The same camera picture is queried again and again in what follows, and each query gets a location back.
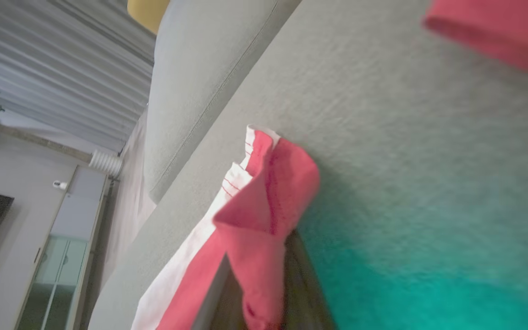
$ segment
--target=white cabinet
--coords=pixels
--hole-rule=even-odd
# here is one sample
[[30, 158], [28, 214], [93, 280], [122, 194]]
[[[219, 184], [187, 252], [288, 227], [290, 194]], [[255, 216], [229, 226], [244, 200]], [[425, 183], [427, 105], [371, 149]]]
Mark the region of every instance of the white cabinet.
[[72, 328], [105, 181], [105, 175], [91, 169], [75, 171], [40, 256], [17, 330]]

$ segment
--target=sofa seam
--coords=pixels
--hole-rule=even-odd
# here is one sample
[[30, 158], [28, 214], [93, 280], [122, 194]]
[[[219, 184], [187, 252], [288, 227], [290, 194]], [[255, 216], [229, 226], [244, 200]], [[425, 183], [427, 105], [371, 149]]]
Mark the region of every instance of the sofa seam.
[[[174, 156], [170, 159], [170, 162], [168, 164], [168, 166], [166, 167], [166, 169], [164, 169], [164, 171], [159, 175], [159, 178], [163, 178], [165, 175], [167, 175], [169, 172], [170, 172], [170, 169], [172, 167], [172, 163], [174, 163], [174, 159], [176, 159], [176, 157], [178, 156], [178, 154], [180, 153], [180, 151], [182, 150], [182, 148], [188, 143], [188, 140], [190, 139], [191, 135], [193, 134], [193, 132], [195, 131], [195, 129], [197, 129], [197, 127], [199, 126], [199, 124], [201, 124], [203, 122], [203, 117], [205, 115], [205, 113], [207, 113], [207, 110], [211, 107], [213, 101], [215, 100], [215, 98], [218, 96], [218, 94], [220, 94], [220, 91], [227, 85], [227, 83], [229, 82], [229, 79], [231, 78], [232, 76], [232, 73], [237, 69], [237, 67], [239, 66], [239, 64], [242, 62], [242, 59], [246, 56], [246, 54], [248, 53], [248, 51], [252, 48], [252, 46], [254, 45], [254, 43], [256, 42], [256, 40], [258, 39], [258, 37], [260, 37], [260, 35], [262, 35], [262, 31], [264, 31], [264, 28], [266, 28], [268, 26], [268, 24], [270, 23], [270, 19], [272, 17], [272, 15], [274, 14], [274, 12], [276, 11], [276, 8], [278, 6], [278, 2], [279, 0], [275, 1], [274, 3], [274, 6], [272, 7], [272, 10], [270, 11], [270, 14], [268, 15], [268, 17], [266, 18], [266, 21], [264, 22], [264, 24], [262, 25], [262, 27], [260, 28], [260, 30], [258, 31], [258, 33], [256, 33], [256, 35], [254, 36], [254, 38], [252, 39], [252, 41], [250, 42], [250, 44], [248, 44], [248, 46], [246, 47], [246, 49], [243, 51], [242, 55], [239, 57], [239, 59], [237, 60], [237, 63], [235, 63], [235, 65], [233, 65], [232, 69], [229, 71], [227, 77], [225, 78], [225, 80], [223, 81], [223, 83], [220, 85], [220, 87], [217, 88], [217, 91], [213, 94], [213, 96], [211, 97], [211, 100], [209, 100], [209, 103], [207, 104], [207, 106], [205, 107], [205, 110], [203, 110], [203, 113], [201, 113], [199, 119], [197, 120], [197, 122], [195, 123], [195, 125], [193, 125], [193, 127], [191, 128], [191, 130], [189, 131], [189, 134], [187, 134], [187, 137], [185, 138], [185, 140], [178, 146], [178, 148], [176, 149], [176, 152], [174, 153]], [[153, 192], [153, 190], [155, 190], [157, 188], [157, 186], [159, 185], [159, 182], [160, 182], [160, 179], [157, 180], [157, 182], [152, 186], [152, 188], [149, 190], [150, 192]]]

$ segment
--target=plant trunk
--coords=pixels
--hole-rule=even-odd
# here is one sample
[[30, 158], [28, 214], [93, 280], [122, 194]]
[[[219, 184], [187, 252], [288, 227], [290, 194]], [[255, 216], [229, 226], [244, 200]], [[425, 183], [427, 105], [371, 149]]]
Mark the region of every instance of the plant trunk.
[[5, 126], [5, 125], [0, 125], [0, 133], [13, 136], [14, 138], [19, 138], [20, 140], [38, 144], [40, 146], [52, 149], [55, 152], [59, 152], [67, 156], [74, 157], [78, 160], [84, 161], [84, 163], [87, 163], [87, 164], [91, 162], [91, 158], [92, 158], [91, 154], [82, 152], [75, 148], [65, 146], [64, 144], [50, 141], [46, 138], [35, 136], [34, 134], [26, 133], [22, 131], [21, 129], [16, 129], [16, 128]]

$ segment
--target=white ribbed pot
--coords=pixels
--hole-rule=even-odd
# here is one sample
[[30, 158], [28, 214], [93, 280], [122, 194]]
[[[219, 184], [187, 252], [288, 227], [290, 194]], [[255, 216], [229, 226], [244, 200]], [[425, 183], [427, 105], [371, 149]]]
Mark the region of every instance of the white ribbed pot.
[[111, 156], [110, 154], [95, 150], [91, 162], [88, 165], [98, 171], [117, 177], [121, 171], [123, 160], [117, 156]]

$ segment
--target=sofa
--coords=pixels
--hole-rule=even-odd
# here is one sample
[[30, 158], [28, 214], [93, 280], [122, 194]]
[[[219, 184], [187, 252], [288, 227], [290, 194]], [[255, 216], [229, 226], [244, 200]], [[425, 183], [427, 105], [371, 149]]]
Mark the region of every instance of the sofa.
[[166, 9], [144, 159], [157, 208], [89, 328], [130, 328], [251, 123], [320, 169], [299, 232], [339, 328], [528, 328], [528, 73], [424, 29], [430, 0], [242, 3]]

